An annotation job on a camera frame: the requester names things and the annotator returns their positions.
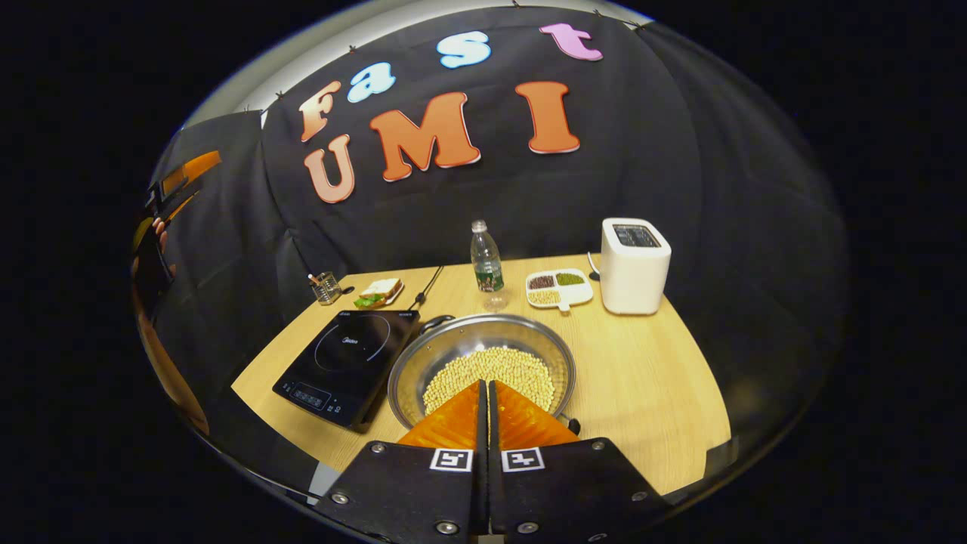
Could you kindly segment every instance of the black cloth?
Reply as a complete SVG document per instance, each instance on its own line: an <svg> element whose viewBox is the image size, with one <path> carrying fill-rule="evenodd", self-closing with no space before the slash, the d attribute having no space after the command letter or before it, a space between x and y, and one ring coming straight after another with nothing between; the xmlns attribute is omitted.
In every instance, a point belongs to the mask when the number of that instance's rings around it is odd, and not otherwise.
<svg viewBox="0 0 967 544"><path fill-rule="evenodd" d="M688 104L701 166L695 264L669 272L666 294L748 452L811 400L835 360L845 226L807 144L761 89L661 24L637 34Z"/></svg>
<svg viewBox="0 0 967 544"><path fill-rule="evenodd" d="M541 26L566 22L591 34L588 46L604 58L569 57ZM455 70L440 64L437 43L479 30L491 53ZM389 62L394 85L352 104L349 79ZM326 127L300 142L300 105L339 80ZM573 153L540 155L527 101L514 92L529 81L568 85L564 97ZM468 166L383 180L386 161L370 120L399 109L421 124L427 103L463 92L467 133L481 150ZM315 193L303 161L332 138L348 134L356 176L353 194L337 204ZM502 258L597 251L601 220L646 217L675 248L674 276L691 267L701 195L698 150L686 104L657 56L614 19L570 10L492 8L431 19L344 55L285 91L269 107L264 129L269 183L282 219L314 270L339 273L467 262L470 223L487 221ZM339 179L329 151L330 181Z"/></svg>
<svg viewBox="0 0 967 544"><path fill-rule="evenodd" d="M155 326L205 412L211 440L270 477L307 485L316 462L231 390L312 299L284 280L305 266L272 205L260 132L257 112L227 115L183 130L165 153L156 175L210 151L221 163L199 177L201 190L166 229L165 257L176 272ZM286 294L303 300L286 307Z"/></svg>

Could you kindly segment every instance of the white compartment plate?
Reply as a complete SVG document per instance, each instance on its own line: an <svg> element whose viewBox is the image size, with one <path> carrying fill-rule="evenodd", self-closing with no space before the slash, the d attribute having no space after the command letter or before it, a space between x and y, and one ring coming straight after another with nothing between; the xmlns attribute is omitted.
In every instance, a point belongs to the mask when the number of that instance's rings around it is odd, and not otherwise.
<svg viewBox="0 0 967 544"><path fill-rule="evenodd" d="M559 286L557 283L557 274L562 272L579 276L581 280L584 280L584 283L574 286ZM543 287L540 289L529 288L528 286L530 285L531 280L537 278L538 276L550 276L553 278L554 287ZM561 312L567 312L571 309L572 305L583 304L595 296L595 292L593 289L591 289L591 282L588 280L587 275L577 268L559 268L557 270L543 270L542 272L535 272L524 279L524 289L526 291L525 295L527 296L527 303L531 306L535 308L557 308ZM561 302L557 304L538 304L531 302L531 292L546 290L556 290L561 295Z"/></svg>

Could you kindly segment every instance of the blue letter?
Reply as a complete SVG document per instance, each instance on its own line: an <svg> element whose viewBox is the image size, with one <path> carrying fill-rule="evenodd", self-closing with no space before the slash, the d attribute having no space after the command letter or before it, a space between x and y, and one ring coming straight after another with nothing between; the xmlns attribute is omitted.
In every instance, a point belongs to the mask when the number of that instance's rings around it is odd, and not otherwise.
<svg viewBox="0 0 967 544"><path fill-rule="evenodd" d="M476 30L444 38L436 45L436 50L446 55L440 59L440 64L447 68L459 68L483 62L490 56L490 47L484 45L486 41L486 34Z"/></svg>
<svg viewBox="0 0 967 544"><path fill-rule="evenodd" d="M359 72L349 81L353 88L346 93L346 100L349 102L360 102L372 94L379 94L389 89L396 83L396 78L390 76L390 63L377 62L376 64Z"/></svg>

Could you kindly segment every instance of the white toaster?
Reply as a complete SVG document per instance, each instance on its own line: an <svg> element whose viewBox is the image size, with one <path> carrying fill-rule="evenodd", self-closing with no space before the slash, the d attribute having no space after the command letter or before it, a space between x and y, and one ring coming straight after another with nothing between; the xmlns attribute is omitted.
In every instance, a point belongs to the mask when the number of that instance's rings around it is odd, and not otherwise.
<svg viewBox="0 0 967 544"><path fill-rule="evenodd" d="M671 246L651 223L601 222L601 300L614 314L653 314L661 304Z"/></svg>

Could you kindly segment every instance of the metal cup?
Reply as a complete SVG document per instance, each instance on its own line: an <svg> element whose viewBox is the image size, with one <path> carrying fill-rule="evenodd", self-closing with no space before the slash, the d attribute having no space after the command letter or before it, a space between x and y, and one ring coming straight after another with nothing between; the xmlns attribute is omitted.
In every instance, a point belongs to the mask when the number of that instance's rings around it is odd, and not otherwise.
<svg viewBox="0 0 967 544"><path fill-rule="evenodd" d="M318 284L312 284L312 292L315 293L315 299L319 304L328 306L342 295L342 288L339 287L336 276L333 276L332 272L323 272L315 276L315 280Z"/></svg>

